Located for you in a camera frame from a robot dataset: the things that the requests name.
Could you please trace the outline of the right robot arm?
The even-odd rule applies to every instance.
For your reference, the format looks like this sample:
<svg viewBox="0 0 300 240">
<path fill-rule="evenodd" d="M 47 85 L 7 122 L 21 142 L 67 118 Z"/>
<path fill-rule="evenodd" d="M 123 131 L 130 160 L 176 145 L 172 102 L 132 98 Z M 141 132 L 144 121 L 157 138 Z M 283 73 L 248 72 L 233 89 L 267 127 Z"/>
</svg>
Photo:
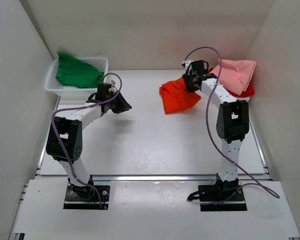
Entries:
<svg viewBox="0 0 300 240">
<path fill-rule="evenodd" d="M 200 90 L 208 96 L 206 108 L 210 103 L 218 108 L 216 132 L 221 139 L 222 160 L 216 174 L 215 184 L 208 186 L 207 191 L 190 194 L 188 201 L 200 196 L 211 201 L 226 200 L 239 188 L 238 167 L 239 152 L 246 134 L 249 132 L 249 106 L 246 100 L 232 96 L 213 73 L 208 73 L 208 62 L 204 60 L 183 60 L 182 75 L 188 93 Z"/>
</svg>

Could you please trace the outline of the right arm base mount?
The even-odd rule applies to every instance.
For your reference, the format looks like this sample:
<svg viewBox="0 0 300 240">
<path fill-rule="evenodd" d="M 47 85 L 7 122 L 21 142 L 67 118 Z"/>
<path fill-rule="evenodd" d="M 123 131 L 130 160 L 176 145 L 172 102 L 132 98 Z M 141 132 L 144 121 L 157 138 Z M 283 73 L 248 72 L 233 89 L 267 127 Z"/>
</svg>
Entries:
<svg viewBox="0 0 300 240">
<path fill-rule="evenodd" d="M 190 193 L 188 202 L 199 200 L 201 212 L 243 212 L 247 211 L 245 196 L 239 180 L 216 180 L 212 185 L 199 185 Z"/>
</svg>

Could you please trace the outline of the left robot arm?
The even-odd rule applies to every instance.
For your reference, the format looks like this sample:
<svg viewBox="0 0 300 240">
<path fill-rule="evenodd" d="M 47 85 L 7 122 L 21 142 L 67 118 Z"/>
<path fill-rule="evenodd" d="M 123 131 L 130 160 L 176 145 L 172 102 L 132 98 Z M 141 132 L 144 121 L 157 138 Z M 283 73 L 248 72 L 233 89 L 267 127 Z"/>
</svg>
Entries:
<svg viewBox="0 0 300 240">
<path fill-rule="evenodd" d="M 73 193 L 83 201 L 101 197 L 81 160 L 83 130 L 108 111 L 120 114 L 131 109 L 119 90 L 102 83 L 83 106 L 60 109 L 52 115 L 46 153 L 64 168 Z"/>
</svg>

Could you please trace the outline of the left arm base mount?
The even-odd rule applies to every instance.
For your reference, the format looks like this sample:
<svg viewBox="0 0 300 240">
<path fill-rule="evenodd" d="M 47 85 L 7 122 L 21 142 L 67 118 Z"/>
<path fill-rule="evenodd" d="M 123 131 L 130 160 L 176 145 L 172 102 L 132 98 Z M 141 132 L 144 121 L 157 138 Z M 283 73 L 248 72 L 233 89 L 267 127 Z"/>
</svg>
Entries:
<svg viewBox="0 0 300 240">
<path fill-rule="evenodd" d="M 64 196 L 65 210 L 108 210 L 110 199 L 110 185 L 95 185 L 96 191 L 90 187 L 78 187 L 68 184 Z"/>
</svg>

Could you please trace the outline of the orange t shirt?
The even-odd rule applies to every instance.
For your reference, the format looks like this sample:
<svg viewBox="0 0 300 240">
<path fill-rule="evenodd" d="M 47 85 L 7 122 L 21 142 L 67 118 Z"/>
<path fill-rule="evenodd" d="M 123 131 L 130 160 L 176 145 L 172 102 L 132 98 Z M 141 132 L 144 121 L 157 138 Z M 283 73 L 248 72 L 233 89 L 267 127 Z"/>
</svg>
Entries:
<svg viewBox="0 0 300 240">
<path fill-rule="evenodd" d="M 201 97 L 195 92 L 187 92 L 186 84 L 182 77 L 171 80 L 161 85 L 159 95 L 162 98 L 165 114 L 174 114 L 193 108 Z"/>
</svg>

